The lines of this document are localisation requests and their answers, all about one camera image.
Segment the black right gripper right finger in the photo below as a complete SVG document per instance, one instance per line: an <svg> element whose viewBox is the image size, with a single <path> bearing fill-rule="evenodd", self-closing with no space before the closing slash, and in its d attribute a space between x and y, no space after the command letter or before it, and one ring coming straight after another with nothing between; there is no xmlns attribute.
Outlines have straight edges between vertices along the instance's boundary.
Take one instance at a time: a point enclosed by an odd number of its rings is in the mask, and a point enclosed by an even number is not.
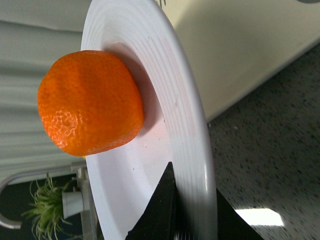
<svg viewBox="0 0 320 240"><path fill-rule="evenodd" d="M221 192L217 196L217 225L219 240L263 240L232 208Z"/></svg>

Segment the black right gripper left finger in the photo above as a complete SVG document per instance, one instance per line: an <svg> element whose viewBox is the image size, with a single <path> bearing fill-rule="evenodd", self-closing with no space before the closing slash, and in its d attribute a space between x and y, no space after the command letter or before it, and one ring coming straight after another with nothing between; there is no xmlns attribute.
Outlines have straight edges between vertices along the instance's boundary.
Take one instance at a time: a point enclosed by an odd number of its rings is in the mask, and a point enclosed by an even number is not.
<svg viewBox="0 0 320 240"><path fill-rule="evenodd" d="M127 240L173 240L176 230L177 187L173 163L169 162L148 204Z"/></svg>

